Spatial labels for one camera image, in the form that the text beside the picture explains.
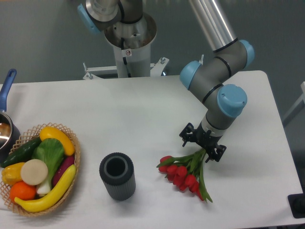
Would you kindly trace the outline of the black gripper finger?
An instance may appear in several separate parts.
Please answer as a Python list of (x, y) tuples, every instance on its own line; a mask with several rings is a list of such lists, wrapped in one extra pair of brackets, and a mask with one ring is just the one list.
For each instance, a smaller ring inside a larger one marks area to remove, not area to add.
[(216, 144), (215, 146), (208, 147), (206, 149), (208, 158), (206, 159), (205, 163), (208, 163), (209, 161), (212, 160), (219, 162), (225, 151), (226, 151), (226, 146), (224, 145)]
[(182, 147), (185, 147), (185, 145), (188, 142), (196, 142), (197, 141), (195, 131), (196, 131), (196, 129), (194, 128), (193, 124), (188, 123), (185, 126), (185, 128), (180, 132), (179, 137), (183, 141)]

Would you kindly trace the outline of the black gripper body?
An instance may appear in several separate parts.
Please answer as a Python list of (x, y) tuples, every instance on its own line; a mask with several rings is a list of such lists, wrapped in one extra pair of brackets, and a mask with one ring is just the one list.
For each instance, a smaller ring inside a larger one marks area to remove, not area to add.
[(201, 125), (197, 127), (194, 132), (196, 137), (196, 143), (204, 148), (206, 151), (213, 151), (215, 149), (222, 148), (221, 145), (218, 145), (220, 136), (212, 136), (211, 130), (204, 131)]

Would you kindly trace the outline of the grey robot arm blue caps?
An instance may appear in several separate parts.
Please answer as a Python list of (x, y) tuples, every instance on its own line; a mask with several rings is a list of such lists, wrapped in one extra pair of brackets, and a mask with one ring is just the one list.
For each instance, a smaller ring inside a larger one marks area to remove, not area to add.
[[(219, 161), (226, 147), (218, 142), (247, 103), (245, 91), (226, 81), (248, 66), (255, 53), (249, 42), (237, 38), (217, 1), (192, 0), (190, 5), (214, 58), (208, 64), (192, 61), (180, 73), (181, 83), (207, 108), (199, 126), (187, 124), (180, 137)], [(144, 13), (141, 0), (88, 0), (77, 10), (88, 30), (104, 32), (113, 46), (118, 77), (151, 76), (156, 23)]]

